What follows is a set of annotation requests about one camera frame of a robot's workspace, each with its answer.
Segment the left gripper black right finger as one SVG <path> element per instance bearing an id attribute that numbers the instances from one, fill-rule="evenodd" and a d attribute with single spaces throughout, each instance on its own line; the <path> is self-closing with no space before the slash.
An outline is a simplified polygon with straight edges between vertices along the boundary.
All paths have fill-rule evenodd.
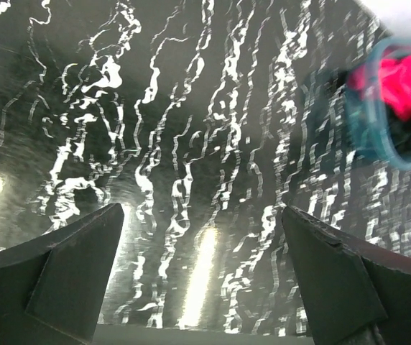
<path id="1" fill-rule="evenodd" d="M 296 207 L 282 226 L 315 344 L 411 344 L 411 258 Z"/>

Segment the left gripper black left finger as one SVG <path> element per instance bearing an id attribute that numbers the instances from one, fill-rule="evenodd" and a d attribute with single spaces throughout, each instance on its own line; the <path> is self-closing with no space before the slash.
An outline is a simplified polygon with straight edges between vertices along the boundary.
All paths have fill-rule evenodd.
<path id="1" fill-rule="evenodd" d="M 0 344 L 90 344 L 123 223 L 112 203 L 0 251 Z"/>

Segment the pink red t shirt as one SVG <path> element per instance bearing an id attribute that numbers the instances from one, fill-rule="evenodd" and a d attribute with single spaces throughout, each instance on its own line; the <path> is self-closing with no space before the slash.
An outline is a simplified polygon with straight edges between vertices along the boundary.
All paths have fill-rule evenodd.
<path id="1" fill-rule="evenodd" d="M 411 55 L 384 58 L 378 69 L 379 99 L 401 121 L 411 119 Z"/>

